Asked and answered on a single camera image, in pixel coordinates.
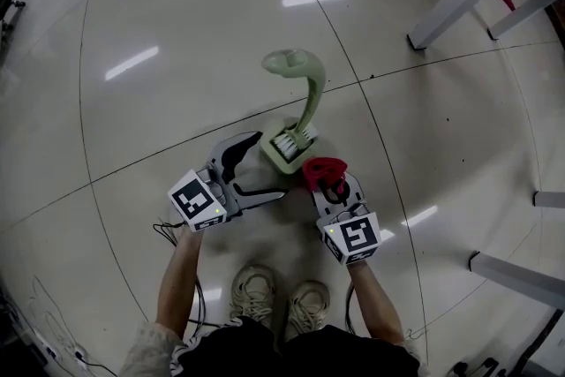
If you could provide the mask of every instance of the tile floor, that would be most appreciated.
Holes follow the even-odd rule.
[[[41,309],[119,369],[155,315],[172,250],[151,225],[171,216],[168,189],[218,141],[301,110],[303,81],[260,68],[288,47],[327,66],[321,151],[350,165],[388,231],[370,264],[433,375],[489,355],[512,366],[551,314],[466,269],[479,249],[565,277],[565,214],[531,205],[565,190],[565,53],[543,11],[491,41],[508,11],[481,0],[414,53],[405,35],[437,0],[25,1],[0,70],[0,275],[50,341]],[[343,327],[348,276],[315,218],[296,189],[209,230],[208,319],[227,319],[230,280],[255,260],[282,294],[325,282]],[[351,312],[363,332],[355,299]]]

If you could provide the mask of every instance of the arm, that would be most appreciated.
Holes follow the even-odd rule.
[[[403,328],[395,307],[381,288],[368,264],[362,260],[347,266],[363,320],[372,338],[379,338],[392,344],[404,340]]]
[[[179,338],[185,334],[192,310],[203,234],[203,231],[191,232],[188,228],[183,228],[159,290],[155,322],[171,329]]]

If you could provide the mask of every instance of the shoe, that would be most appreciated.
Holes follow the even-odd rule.
[[[300,284],[290,296],[284,341],[319,329],[328,309],[329,291],[325,284],[313,281]]]
[[[270,268],[247,266],[231,284],[231,318],[247,316],[271,328],[275,302],[275,279]]]

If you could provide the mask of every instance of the person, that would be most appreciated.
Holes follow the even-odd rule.
[[[211,333],[182,338],[192,309],[203,231],[183,228],[162,279],[157,317],[136,334],[120,377],[175,377],[230,370],[243,373],[367,372],[424,376],[426,366],[411,341],[404,341],[398,314],[365,261],[348,266],[371,338],[339,328],[322,328],[330,300],[319,282],[300,284],[291,294],[284,342],[275,352],[269,329],[275,301],[273,272],[260,265],[242,268],[231,287],[232,320]]]

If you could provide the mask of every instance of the sneaker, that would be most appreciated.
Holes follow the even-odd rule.
[[[271,269],[264,266],[242,268],[231,285],[231,318],[247,316],[271,328],[275,279]]]
[[[329,309],[329,292],[320,282],[303,282],[290,296],[284,341],[321,327]]]

